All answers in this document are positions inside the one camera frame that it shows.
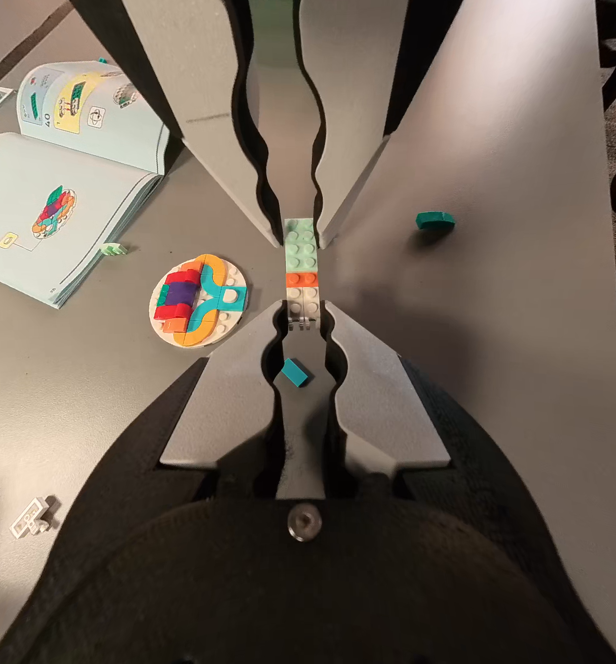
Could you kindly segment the teal orange white lego strip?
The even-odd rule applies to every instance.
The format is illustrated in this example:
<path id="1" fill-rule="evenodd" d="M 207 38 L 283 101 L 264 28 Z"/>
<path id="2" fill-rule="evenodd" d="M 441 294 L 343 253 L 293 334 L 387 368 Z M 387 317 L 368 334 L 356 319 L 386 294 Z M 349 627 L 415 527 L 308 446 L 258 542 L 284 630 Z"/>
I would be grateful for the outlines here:
<path id="1" fill-rule="evenodd" d="M 288 328 L 309 330 L 320 322 L 319 274 L 317 271 L 286 273 Z"/>

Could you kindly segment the small white lego piece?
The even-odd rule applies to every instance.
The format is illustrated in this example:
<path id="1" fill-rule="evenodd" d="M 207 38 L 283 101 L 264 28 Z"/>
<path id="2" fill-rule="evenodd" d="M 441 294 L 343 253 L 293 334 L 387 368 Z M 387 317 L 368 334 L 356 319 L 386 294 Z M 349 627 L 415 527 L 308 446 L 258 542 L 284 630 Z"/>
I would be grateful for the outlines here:
<path id="1" fill-rule="evenodd" d="M 15 540 L 26 536 L 36 536 L 46 533 L 53 526 L 53 507 L 56 497 L 34 497 L 23 509 L 18 518 L 11 524 L 9 530 Z"/>

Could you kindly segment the open lego instruction booklet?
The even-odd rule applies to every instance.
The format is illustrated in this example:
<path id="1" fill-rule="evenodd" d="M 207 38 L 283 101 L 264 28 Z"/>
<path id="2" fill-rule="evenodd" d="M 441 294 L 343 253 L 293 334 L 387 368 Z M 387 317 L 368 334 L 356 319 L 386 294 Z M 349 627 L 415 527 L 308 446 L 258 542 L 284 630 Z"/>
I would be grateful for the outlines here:
<path id="1" fill-rule="evenodd" d="M 165 176 L 169 129 L 114 64 L 23 79 L 0 133 L 0 283 L 59 309 Z"/>

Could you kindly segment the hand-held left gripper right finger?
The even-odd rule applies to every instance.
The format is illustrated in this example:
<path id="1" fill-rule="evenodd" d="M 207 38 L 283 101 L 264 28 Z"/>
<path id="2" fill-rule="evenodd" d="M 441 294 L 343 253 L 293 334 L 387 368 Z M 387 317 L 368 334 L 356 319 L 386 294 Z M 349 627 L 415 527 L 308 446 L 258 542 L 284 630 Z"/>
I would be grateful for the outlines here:
<path id="1" fill-rule="evenodd" d="M 335 391 L 345 465 L 448 465 L 451 457 L 401 363 L 387 344 L 326 301 L 329 341 L 345 375 Z"/>

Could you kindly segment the mint green lego plate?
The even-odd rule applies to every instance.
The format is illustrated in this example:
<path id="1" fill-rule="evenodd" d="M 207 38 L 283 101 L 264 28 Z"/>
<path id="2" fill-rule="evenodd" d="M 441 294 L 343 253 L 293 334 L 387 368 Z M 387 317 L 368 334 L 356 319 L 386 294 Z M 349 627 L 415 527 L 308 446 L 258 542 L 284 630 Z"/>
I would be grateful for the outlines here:
<path id="1" fill-rule="evenodd" d="M 312 219 L 283 221 L 286 272 L 317 272 L 317 239 Z"/>

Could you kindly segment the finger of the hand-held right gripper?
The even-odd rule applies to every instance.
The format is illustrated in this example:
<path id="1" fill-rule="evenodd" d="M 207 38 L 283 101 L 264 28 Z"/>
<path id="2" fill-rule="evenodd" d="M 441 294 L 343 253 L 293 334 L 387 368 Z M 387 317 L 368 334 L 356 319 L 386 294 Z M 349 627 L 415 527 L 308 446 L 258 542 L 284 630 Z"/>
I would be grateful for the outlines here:
<path id="1" fill-rule="evenodd" d="M 340 232 L 386 143 L 407 1 L 298 1 L 297 59 L 320 125 L 312 146 L 320 248 Z"/>
<path id="2" fill-rule="evenodd" d="M 268 146 L 248 82 L 254 29 L 248 1 L 124 1 L 183 142 L 273 247 L 282 245 Z"/>

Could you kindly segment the teal lego tile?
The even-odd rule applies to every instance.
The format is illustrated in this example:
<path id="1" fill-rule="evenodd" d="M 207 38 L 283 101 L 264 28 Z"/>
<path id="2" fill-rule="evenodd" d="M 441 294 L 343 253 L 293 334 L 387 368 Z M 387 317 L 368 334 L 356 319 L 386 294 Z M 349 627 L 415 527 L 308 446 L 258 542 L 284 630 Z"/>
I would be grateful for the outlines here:
<path id="1" fill-rule="evenodd" d="M 281 367 L 281 374 L 297 388 L 306 386 L 311 380 L 309 373 L 291 358 L 285 359 Z"/>

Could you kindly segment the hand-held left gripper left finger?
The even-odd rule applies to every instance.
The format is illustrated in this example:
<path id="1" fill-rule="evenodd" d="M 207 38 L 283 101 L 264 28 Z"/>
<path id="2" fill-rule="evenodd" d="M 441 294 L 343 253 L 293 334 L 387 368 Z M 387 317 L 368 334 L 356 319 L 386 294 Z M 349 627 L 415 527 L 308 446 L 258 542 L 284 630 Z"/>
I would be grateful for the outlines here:
<path id="1" fill-rule="evenodd" d="M 260 451 L 282 467 L 286 442 L 274 380 L 285 358 L 287 303 L 279 300 L 209 354 L 160 457 L 162 465 L 216 468 L 239 452 Z"/>

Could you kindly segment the round rainbow lego plate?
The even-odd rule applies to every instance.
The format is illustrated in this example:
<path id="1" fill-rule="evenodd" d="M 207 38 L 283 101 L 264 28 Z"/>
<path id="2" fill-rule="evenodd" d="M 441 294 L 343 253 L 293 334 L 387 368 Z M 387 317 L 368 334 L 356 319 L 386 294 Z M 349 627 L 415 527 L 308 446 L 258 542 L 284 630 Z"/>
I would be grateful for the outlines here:
<path id="1" fill-rule="evenodd" d="M 249 294 L 235 264 L 204 253 L 158 281 L 149 301 L 149 320 L 157 336 L 174 347 L 207 347 L 234 330 Z"/>

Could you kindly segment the dark teal curved lego brick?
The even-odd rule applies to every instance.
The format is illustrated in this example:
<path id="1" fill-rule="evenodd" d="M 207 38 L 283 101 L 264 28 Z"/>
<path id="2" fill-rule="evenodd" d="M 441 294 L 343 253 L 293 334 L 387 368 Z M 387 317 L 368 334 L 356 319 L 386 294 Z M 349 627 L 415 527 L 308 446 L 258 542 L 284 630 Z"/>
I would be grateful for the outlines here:
<path id="1" fill-rule="evenodd" d="M 448 231 L 455 225 L 455 218 L 445 211 L 419 212 L 416 216 L 416 226 L 420 231 Z"/>

